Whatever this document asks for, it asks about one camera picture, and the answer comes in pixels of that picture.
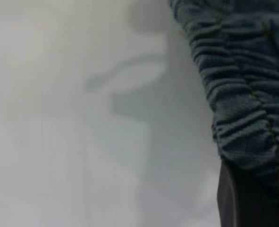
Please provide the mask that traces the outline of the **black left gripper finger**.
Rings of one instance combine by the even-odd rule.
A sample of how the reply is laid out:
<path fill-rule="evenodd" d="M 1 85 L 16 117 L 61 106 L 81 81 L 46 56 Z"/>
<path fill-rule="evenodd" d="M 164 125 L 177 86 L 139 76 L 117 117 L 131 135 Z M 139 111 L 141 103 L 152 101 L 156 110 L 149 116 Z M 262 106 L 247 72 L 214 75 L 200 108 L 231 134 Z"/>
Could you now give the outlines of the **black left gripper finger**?
<path fill-rule="evenodd" d="M 262 187 L 228 161 L 221 162 L 217 204 L 222 227 L 279 227 L 279 210 Z"/>

